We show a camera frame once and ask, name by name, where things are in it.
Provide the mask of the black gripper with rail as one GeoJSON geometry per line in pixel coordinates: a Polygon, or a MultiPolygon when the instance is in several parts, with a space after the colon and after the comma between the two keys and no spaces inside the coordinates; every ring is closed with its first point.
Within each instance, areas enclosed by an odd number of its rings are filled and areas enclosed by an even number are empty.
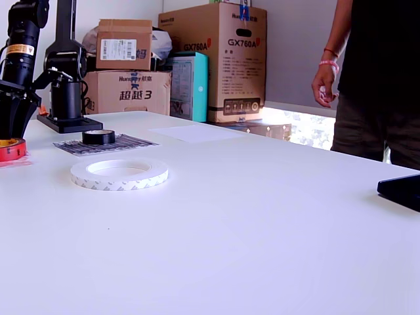
{"type": "Polygon", "coordinates": [[[24,138],[29,120],[40,106],[41,97],[31,88],[1,80],[0,139],[24,138]]]}

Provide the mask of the person's right hand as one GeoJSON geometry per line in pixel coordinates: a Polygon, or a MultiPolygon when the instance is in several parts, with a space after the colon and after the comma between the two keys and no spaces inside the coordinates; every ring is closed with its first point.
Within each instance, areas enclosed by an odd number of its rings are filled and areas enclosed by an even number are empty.
{"type": "Polygon", "coordinates": [[[321,64],[312,81],[314,99],[324,108],[331,108],[332,102],[338,97],[338,94],[333,92],[336,76],[335,66],[332,64],[321,64]]]}

